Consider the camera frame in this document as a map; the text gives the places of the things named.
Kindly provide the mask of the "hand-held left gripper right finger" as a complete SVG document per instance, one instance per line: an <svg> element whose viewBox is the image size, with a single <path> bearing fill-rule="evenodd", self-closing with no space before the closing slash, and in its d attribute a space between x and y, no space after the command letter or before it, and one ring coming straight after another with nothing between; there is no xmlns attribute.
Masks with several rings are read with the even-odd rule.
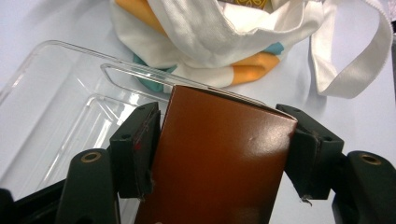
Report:
<svg viewBox="0 0 396 224"><path fill-rule="evenodd" d="M301 199L326 200L344 141L301 109L281 104L276 109L298 121L285 166L288 178Z"/></svg>

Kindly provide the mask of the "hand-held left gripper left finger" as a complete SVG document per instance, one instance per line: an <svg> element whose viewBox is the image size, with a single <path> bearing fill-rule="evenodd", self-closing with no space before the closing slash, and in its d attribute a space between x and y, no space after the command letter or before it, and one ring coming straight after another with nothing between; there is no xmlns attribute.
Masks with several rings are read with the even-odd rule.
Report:
<svg viewBox="0 0 396 224"><path fill-rule="evenodd" d="M143 199L153 191L151 167L161 132L160 121L157 102L141 105L110 137L109 154L121 198Z"/></svg>

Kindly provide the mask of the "clear plastic tray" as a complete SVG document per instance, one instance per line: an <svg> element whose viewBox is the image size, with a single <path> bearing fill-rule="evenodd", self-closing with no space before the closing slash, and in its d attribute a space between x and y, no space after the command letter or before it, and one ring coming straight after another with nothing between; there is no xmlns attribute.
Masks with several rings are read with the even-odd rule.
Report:
<svg viewBox="0 0 396 224"><path fill-rule="evenodd" d="M106 148L139 106L164 111L186 78L61 41L32 50L0 91L0 224L50 223L28 196L66 177L72 158Z"/></svg>

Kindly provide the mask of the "brown box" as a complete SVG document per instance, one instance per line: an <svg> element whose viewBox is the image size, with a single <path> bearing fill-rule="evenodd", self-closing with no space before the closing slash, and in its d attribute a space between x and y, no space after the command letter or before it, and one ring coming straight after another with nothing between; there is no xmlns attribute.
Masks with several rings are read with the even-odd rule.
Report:
<svg viewBox="0 0 396 224"><path fill-rule="evenodd" d="M268 224L296 125L265 105L175 86L134 224Z"/></svg>

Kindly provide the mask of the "white patterned tote bag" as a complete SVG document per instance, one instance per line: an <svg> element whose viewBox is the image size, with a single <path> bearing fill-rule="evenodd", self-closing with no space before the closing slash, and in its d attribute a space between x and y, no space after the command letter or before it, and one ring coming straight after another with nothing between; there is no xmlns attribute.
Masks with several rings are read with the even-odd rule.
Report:
<svg viewBox="0 0 396 224"><path fill-rule="evenodd" d="M378 0L361 0L379 22L369 44L342 71L332 64L336 11L343 0L110 0L119 40L150 67L223 88L265 76L309 39L320 95L351 99L379 75L393 31Z"/></svg>

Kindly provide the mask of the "yellow drink carton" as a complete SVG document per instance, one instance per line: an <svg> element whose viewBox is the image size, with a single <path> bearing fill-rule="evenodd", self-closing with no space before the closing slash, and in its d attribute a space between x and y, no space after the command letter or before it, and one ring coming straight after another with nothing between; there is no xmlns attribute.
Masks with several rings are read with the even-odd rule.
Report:
<svg viewBox="0 0 396 224"><path fill-rule="evenodd" d="M264 9L268 0L233 0L234 4L244 7L253 7L258 9Z"/></svg>

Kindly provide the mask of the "white table mat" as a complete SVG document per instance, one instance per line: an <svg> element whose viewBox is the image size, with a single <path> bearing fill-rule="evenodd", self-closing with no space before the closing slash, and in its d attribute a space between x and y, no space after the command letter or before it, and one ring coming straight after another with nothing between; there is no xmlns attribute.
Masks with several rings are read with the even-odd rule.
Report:
<svg viewBox="0 0 396 224"><path fill-rule="evenodd" d="M343 67L369 42L375 12L347 0L337 14L333 58ZM61 40L129 61L133 54L116 38L109 0L0 0L0 92L38 44ZM386 63L358 97L319 96L312 77L309 43L296 45L263 79L234 91L268 105L301 108L346 142L345 150L379 154L396 166L396 100L393 69ZM333 224L330 201L302 202L287 178L281 183L271 224Z"/></svg>

